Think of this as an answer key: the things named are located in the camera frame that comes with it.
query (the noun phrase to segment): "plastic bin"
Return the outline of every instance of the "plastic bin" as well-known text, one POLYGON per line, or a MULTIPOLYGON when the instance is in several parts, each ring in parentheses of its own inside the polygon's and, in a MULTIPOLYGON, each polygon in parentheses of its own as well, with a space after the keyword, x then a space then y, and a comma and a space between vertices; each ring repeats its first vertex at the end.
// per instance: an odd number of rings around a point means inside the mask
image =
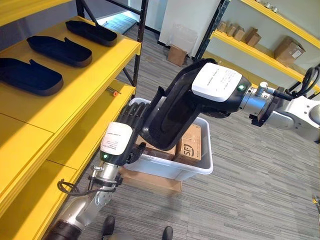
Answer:
MULTIPOLYGON (((132 103, 150 103, 150 101, 136 97, 130 101, 132 103)), ((201 127, 201 161, 191 166, 180 162, 162 159, 159 157, 142 154, 134 163, 125 164, 124 167, 131 171, 152 174, 177 181, 184 181, 196 174, 211 174, 214 170, 209 124, 201 117, 197 117, 194 124, 201 127)))

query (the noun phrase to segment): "shoe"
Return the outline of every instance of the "shoe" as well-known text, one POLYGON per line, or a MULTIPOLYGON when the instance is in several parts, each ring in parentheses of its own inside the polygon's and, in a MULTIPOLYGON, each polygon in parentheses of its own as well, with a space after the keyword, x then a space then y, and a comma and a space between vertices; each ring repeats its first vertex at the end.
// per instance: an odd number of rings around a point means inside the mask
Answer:
POLYGON ((163 231, 162 240, 172 240, 173 236, 174 230, 171 226, 167 226, 163 231))
POLYGON ((114 233, 116 220, 113 216, 108 216, 103 223, 102 237, 103 240, 105 236, 112 235, 114 233))

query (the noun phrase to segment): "gray carpet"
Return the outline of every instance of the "gray carpet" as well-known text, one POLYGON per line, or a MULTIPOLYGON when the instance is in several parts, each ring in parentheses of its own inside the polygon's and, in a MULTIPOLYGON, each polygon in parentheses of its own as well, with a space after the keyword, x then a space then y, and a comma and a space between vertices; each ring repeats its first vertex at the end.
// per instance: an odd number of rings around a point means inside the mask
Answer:
MULTIPOLYGON (((135 39, 137 27, 127 35, 135 39)), ((157 40, 145 31, 137 97, 149 100, 182 69, 166 60, 168 49, 157 40)), ((123 73, 117 79, 126 81, 123 73)), ((100 239, 108 215, 115 216, 116 233, 137 240, 160 240, 168 225, 174 240, 319 239, 311 201, 312 193, 319 193, 319 146, 291 132, 253 126, 242 112, 225 119, 201 117, 210 124, 213 173, 184 181, 182 194, 171 198, 122 185, 80 239, 100 239)), ((94 157, 91 164, 97 162, 94 157)), ((78 184, 83 190, 88 172, 78 184)))
POLYGON ((135 19, 132 19, 123 13, 118 13, 112 16, 112 19, 108 20, 102 26, 117 33, 124 34, 136 23, 137 21, 135 19))

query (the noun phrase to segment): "cardboard box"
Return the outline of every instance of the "cardboard box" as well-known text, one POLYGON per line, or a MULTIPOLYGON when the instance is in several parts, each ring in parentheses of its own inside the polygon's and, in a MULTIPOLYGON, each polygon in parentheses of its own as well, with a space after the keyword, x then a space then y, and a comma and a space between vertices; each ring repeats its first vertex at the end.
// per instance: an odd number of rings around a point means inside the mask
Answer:
POLYGON ((187 52, 181 48, 171 45, 167 60, 175 65, 182 66, 185 62, 187 52))
POLYGON ((194 165, 201 161, 201 128, 192 124, 176 146, 174 161, 194 165))
POLYGON ((245 30, 242 27, 238 26, 234 32, 233 37, 235 40, 241 41, 241 39, 244 37, 244 35, 245 35, 245 30))
POLYGON ((216 28, 219 32, 224 32, 227 28, 227 24, 224 21, 221 21, 218 25, 218 27, 216 28))
POLYGON ((235 34, 236 29, 237 29, 237 26, 236 26, 236 25, 230 24, 228 30, 226 31, 226 34, 227 34, 229 37, 232 37, 232 36, 235 34))
POLYGON ((288 67, 305 52, 302 45, 290 36, 286 36, 274 51, 274 58, 288 67))
POLYGON ((138 136, 135 144, 139 145, 142 142, 146 143, 145 150, 143 151, 143 153, 146 155, 161 158, 161 159, 167 159, 167 160, 172 160, 175 157, 176 146, 174 146, 173 148, 171 148, 168 151, 162 151, 162 150, 154 147, 150 143, 147 143, 141 136, 138 136))
POLYGON ((257 33, 258 29, 252 28, 248 36, 245 38, 245 43, 251 47, 254 47, 261 39, 261 36, 257 33))
POLYGON ((119 173, 123 177, 123 184, 140 189, 147 189, 155 194, 173 196, 182 192, 182 181, 155 176, 138 171, 130 171, 124 167, 120 168, 119 173))

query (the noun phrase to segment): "green light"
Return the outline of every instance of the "green light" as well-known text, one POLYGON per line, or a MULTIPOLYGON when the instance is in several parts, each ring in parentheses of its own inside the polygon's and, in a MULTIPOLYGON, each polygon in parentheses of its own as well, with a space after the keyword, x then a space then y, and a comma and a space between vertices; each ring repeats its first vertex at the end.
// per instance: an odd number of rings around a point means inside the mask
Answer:
POLYGON ((246 88, 246 87, 245 87, 244 85, 239 85, 239 86, 238 86, 238 90, 241 91, 241 92, 242 92, 243 90, 245 90, 245 88, 246 88))

